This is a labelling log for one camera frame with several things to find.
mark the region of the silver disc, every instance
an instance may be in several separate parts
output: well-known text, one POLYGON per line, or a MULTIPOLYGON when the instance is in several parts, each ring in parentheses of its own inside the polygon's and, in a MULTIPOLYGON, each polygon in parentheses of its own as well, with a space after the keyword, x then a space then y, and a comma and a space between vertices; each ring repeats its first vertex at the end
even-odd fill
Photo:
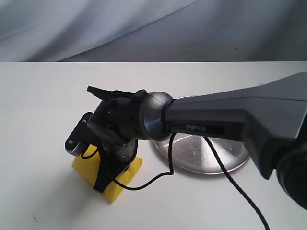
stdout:
MULTIPOLYGON (((228 171, 242 166, 249 159, 249 153, 242 142, 209 138, 228 171)), ((167 157, 169 140, 154 142, 157 150, 167 157)), ((176 134, 172 150, 173 163, 189 171, 203 174, 223 173, 209 145, 203 137, 176 134)))

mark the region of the yellow foam block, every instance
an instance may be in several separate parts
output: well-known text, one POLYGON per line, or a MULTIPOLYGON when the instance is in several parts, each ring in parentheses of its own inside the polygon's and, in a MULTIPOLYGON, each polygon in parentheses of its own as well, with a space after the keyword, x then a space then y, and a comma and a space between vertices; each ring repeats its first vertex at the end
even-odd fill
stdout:
MULTIPOLYGON (((96 150, 96 147, 90 145, 85 152, 85 156, 91 155, 96 150)), ((82 159, 81 157, 76 157, 72 163, 72 167, 84 178, 92 187, 95 185, 98 169, 99 169, 100 157, 99 154, 95 154, 93 157, 88 159, 82 159)), ((117 180, 124 185, 133 179, 139 168, 141 167, 142 159, 136 157, 134 161, 130 164, 126 171, 123 171, 117 176, 117 180)), ((107 198, 110 202, 114 202, 119 194, 123 191, 123 188, 111 182, 105 189, 103 196, 107 198)))

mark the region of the round metal base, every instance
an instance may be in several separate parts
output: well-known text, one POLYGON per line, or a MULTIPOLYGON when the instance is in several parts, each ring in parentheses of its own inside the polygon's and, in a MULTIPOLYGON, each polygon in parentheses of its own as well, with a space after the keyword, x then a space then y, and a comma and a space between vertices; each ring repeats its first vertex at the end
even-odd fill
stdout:
MULTIPOLYGON (((241 142, 209 138, 228 172, 242 166, 249 153, 241 142)), ((167 157, 169 140, 154 142, 157 150, 167 157)), ((173 163, 189 171, 203 174, 223 173, 203 137, 177 134, 173 142, 173 163)))

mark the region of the white tabletop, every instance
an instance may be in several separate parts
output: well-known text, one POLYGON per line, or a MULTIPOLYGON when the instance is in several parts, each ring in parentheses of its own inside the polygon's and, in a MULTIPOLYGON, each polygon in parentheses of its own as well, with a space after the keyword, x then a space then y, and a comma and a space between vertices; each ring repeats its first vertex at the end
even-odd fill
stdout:
MULTIPOLYGON (((175 168, 140 191, 109 204, 71 167, 64 142, 108 90, 202 95, 267 83, 307 70, 307 62, 270 63, 0 63, 1 230, 260 230, 260 219, 223 176, 175 168)), ((168 170, 141 141, 138 186, 168 170)), ((272 230, 305 230, 307 211, 264 180, 252 160, 232 173, 272 230)))

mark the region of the piper logo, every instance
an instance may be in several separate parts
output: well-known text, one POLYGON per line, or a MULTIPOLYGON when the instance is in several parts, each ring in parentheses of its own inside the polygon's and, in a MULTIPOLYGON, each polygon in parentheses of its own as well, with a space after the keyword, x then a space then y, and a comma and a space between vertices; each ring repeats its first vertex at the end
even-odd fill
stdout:
POLYGON ((198 132, 206 132, 206 128, 204 126, 190 126, 187 125, 188 130, 198 131, 198 132))

